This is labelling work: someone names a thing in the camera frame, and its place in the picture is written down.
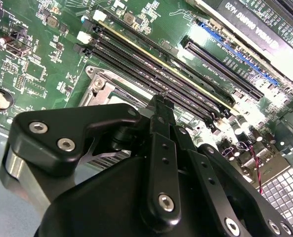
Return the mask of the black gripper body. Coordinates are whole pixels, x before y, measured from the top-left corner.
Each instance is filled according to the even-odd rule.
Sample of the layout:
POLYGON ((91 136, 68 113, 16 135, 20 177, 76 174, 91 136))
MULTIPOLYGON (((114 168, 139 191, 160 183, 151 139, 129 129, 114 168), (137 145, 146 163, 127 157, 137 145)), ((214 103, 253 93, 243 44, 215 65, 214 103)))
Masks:
MULTIPOLYGON (((38 237, 154 237, 142 220, 144 160, 131 158, 61 194, 44 214, 38 237)), ((179 173, 181 220, 168 237, 217 237, 219 232, 191 177, 179 173)))

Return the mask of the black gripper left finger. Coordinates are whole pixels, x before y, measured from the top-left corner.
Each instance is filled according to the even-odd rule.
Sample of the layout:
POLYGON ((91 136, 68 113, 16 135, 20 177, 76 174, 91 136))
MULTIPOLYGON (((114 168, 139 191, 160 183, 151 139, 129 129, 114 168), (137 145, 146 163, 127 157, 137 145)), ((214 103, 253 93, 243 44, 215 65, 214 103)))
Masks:
POLYGON ((131 158, 144 160, 140 215, 147 226, 181 220, 173 103, 145 112, 107 104, 25 112, 12 123, 3 167, 43 218, 61 194, 131 158))

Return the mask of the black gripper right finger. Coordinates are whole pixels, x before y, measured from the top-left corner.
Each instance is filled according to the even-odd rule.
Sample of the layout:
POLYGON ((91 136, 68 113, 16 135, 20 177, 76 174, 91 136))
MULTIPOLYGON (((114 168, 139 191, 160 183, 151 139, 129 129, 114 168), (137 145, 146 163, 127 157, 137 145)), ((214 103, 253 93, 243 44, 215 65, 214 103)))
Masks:
POLYGON ((182 217, 170 237, 292 237, 293 227, 212 146, 172 126, 182 217))

